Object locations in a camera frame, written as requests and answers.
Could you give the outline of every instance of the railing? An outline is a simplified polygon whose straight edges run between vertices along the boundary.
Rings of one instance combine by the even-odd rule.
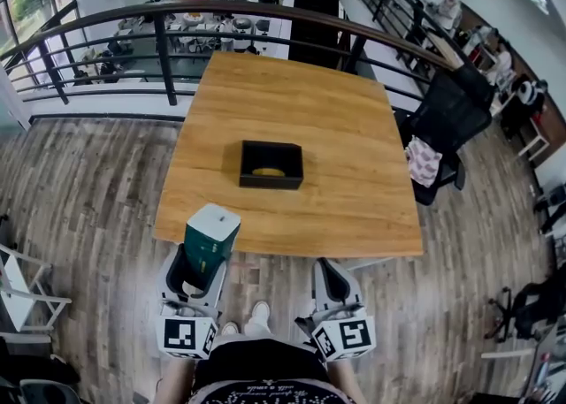
[[[294,23],[308,23],[316,24],[318,26],[330,27],[336,31],[336,47],[326,47],[318,44],[311,44],[307,42],[300,42],[296,40],[288,40],[276,36],[267,36],[265,34],[243,34],[243,33],[220,33],[217,29],[212,31],[202,30],[180,30],[172,31],[168,29],[171,26],[169,20],[173,13],[232,13],[232,14],[245,14],[252,16],[260,16],[268,19],[287,19]],[[113,20],[128,19],[128,22],[138,23],[136,19],[145,18],[146,22],[142,27],[133,31],[131,34],[119,34],[112,37],[105,37],[94,39],[91,41],[77,43],[59,50],[48,50],[47,44],[51,37],[58,35],[65,35],[73,30],[91,27],[97,24],[103,24]],[[352,35],[354,40],[351,50],[344,50],[339,47],[339,35],[341,32],[342,37]],[[188,51],[178,53],[175,49],[175,40],[179,38],[192,38],[192,43],[196,42],[194,50],[188,48]],[[202,76],[202,72],[197,75],[187,74],[186,72],[174,71],[172,64],[176,65],[179,60],[208,60],[214,50],[219,49],[220,38],[233,38],[234,40],[245,40],[250,44],[258,43],[275,43],[283,44],[289,47],[299,46],[308,47],[314,50],[321,50],[325,53],[332,52],[340,57],[340,69],[344,72],[356,73],[356,66],[360,62],[370,65],[376,65],[385,68],[389,71],[399,73],[403,76],[418,80],[425,84],[430,83],[428,78],[416,75],[413,72],[391,66],[387,63],[379,62],[378,60],[369,59],[362,56],[363,46],[367,41],[379,42],[385,44],[399,53],[407,54],[418,59],[419,61],[427,63],[431,69],[450,69],[449,64],[442,57],[439,57],[427,50],[423,50],[417,45],[407,42],[401,38],[391,36],[390,34],[380,32],[376,29],[365,27],[360,24],[349,22],[343,19],[338,19],[333,16],[325,15],[319,12],[306,11],[297,8],[290,8],[275,4],[259,4],[240,1],[224,1],[224,0],[194,0],[183,2],[171,2],[161,4],[143,4],[136,6],[129,6],[112,11],[99,12],[97,14],[87,16],[85,18],[77,19],[73,22],[61,25],[59,27],[51,28],[48,31],[37,34],[30,40],[20,44],[19,46],[9,50],[0,56],[0,59],[9,60],[6,65],[6,71],[11,76],[12,83],[18,82],[26,78],[36,78],[42,75],[43,77],[49,76],[42,82],[36,82],[35,85],[18,88],[17,92],[22,97],[24,102],[38,101],[43,99],[50,99],[60,97],[65,103],[69,103],[69,98],[77,95],[106,95],[112,93],[126,93],[126,94],[162,94],[167,95],[170,105],[177,104],[178,95],[192,95],[194,91],[189,91],[184,88],[176,88],[179,84],[184,82],[197,82]],[[143,47],[133,46],[133,53],[131,55],[121,55],[115,53],[110,55],[106,51],[104,57],[92,57],[84,59],[79,62],[72,62],[68,64],[56,65],[55,57],[59,54],[65,53],[67,56],[72,57],[69,53],[76,49],[85,47],[91,48],[92,46],[101,46],[111,42],[130,41],[132,44],[136,42],[145,42]],[[38,50],[37,57],[30,57],[31,50]],[[139,53],[139,50],[145,50],[144,53]],[[98,64],[115,64],[116,62],[135,62],[138,67],[139,64],[147,63],[153,60],[158,60],[159,72],[117,72],[117,73],[103,73],[96,72],[94,75],[77,75],[77,72],[86,69],[86,66],[93,65],[96,69]],[[13,73],[18,69],[30,69],[33,67],[34,62],[42,64],[42,69],[29,72],[27,74],[13,78]],[[73,79],[64,79],[62,70],[69,68],[75,71]],[[162,88],[153,88],[148,84],[139,83],[135,88],[116,88],[116,86],[96,85],[91,88],[72,88],[78,85],[85,85],[95,82],[115,82],[116,80],[126,79],[155,79],[163,82]],[[393,88],[386,84],[388,91],[404,95],[417,100],[422,100],[419,95],[413,95],[400,88]]]
[[[372,20],[379,23],[382,29],[398,38],[413,42],[423,49],[433,49],[430,42],[430,34],[435,34],[446,42],[447,46],[462,62],[472,70],[475,65],[463,53],[449,32],[439,26],[428,8],[417,5],[414,0],[360,0],[372,13]],[[403,59],[404,64],[415,74],[428,77],[430,69],[424,62],[415,61],[407,54],[399,54],[398,59]]]

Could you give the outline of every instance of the white sneaker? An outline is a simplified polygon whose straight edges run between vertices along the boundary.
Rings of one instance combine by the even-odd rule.
[[[267,325],[271,313],[269,304],[266,301],[259,301],[251,310],[251,316],[256,320],[265,321],[265,325]]]
[[[222,332],[220,333],[220,335],[235,335],[237,333],[240,333],[238,325],[230,321],[229,323],[226,323],[224,327],[222,327]]]

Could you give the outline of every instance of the graphic t-shirt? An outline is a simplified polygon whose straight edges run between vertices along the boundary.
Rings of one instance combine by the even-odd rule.
[[[353,404],[343,392],[312,379],[225,381],[201,388],[188,404]]]

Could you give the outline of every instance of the pink cloth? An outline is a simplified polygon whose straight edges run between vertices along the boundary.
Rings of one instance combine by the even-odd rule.
[[[439,172],[442,154],[415,136],[407,145],[405,154],[409,162],[410,177],[421,186],[430,187]]]

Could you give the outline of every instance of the black tray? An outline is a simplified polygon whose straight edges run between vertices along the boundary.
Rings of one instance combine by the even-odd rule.
[[[285,176],[257,176],[258,168],[275,168]],[[302,149],[293,143],[244,140],[241,145],[240,187],[296,190],[302,183]]]

